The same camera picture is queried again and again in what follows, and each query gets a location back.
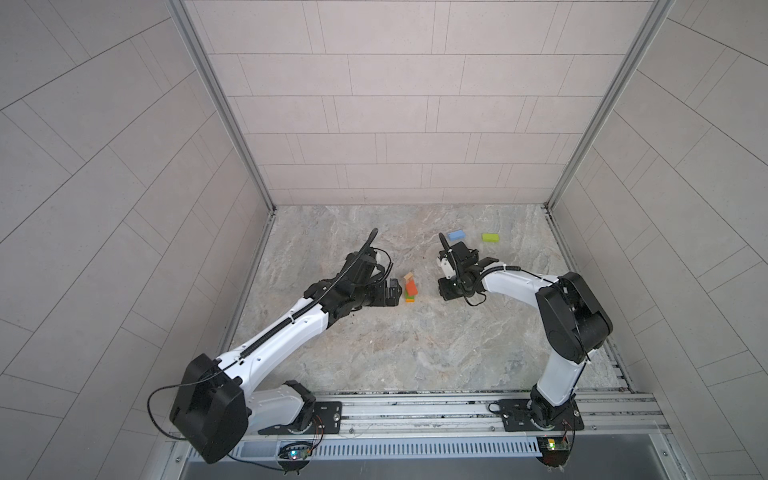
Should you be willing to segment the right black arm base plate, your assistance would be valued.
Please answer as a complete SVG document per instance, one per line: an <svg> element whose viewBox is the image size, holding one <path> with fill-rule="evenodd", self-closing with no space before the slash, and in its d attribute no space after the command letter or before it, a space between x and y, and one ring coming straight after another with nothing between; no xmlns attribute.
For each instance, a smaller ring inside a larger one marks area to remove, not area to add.
<svg viewBox="0 0 768 480"><path fill-rule="evenodd" d="M534 422L534 412L528 407L527 399L501 399L490 412L497 415L506 432L544 432L569 430L581 431L585 428L583 418L574 399L554 408L544 426Z"/></svg>

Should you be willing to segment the light blue wood block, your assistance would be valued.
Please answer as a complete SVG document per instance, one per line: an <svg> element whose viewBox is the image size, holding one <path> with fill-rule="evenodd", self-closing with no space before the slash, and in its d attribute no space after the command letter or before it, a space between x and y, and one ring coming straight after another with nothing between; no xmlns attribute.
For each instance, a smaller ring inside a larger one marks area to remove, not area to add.
<svg viewBox="0 0 768 480"><path fill-rule="evenodd" d="M451 231L447 234L447 239L450 242L460 241L466 238L466 234L463 230Z"/></svg>

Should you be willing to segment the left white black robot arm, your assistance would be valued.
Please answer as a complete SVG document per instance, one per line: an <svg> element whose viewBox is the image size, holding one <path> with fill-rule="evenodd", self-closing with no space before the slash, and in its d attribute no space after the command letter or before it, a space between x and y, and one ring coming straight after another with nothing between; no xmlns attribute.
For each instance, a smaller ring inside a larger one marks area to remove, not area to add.
<svg viewBox="0 0 768 480"><path fill-rule="evenodd" d="M230 454L250 429L286 426L302 431L314 410L313 394L297 381L260 390L266 376L306 342L364 307L387 307L387 270L369 234L347 255L341 271L308 287L278 320L216 358L201 354L186 367L169 419L208 464Z"/></svg>

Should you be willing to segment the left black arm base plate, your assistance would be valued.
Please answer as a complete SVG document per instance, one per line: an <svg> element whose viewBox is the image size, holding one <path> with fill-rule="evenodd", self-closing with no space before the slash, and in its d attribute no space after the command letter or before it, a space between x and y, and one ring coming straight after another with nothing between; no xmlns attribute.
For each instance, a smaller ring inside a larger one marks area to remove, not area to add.
<svg viewBox="0 0 768 480"><path fill-rule="evenodd" d="M273 425L258 431L260 435L309 435L324 428L325 434L338 434L342 417L342 403L339 401L317 401L312 413L308 416L309 423L301 427L296 420L290 425Z"/></svg>

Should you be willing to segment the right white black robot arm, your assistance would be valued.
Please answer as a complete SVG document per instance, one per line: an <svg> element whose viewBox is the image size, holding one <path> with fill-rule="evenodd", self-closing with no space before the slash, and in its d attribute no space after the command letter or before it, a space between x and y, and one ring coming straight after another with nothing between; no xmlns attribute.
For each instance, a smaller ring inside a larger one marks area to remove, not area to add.
<svg viewBox="0 0 768 480"><path fill-rule="evenodd" d="M496 258L481 259L479 251L460 241L448 243L439 235L443 249L438 263L444 276L438 280L445 301L466 302L474 295L489 293L511 297L535 307L542 320L551 352L538 382L532 387L524 412L540 430L579 428L575 390L590 355L601 348L613 331L605 309L575 272L545 276Z"/></svg>

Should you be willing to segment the red wood block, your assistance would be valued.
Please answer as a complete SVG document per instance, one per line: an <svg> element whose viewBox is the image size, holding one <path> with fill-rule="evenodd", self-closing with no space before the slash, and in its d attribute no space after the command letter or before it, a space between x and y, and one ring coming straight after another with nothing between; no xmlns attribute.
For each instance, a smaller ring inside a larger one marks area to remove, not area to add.
<svg viewBox="0 0 768 480"><path fill-rule="evenodd" d="M418 294L417 286L413 280L409 280L406 283L405 289L406 289L406 294L409 297L415 297Z"/></svg>

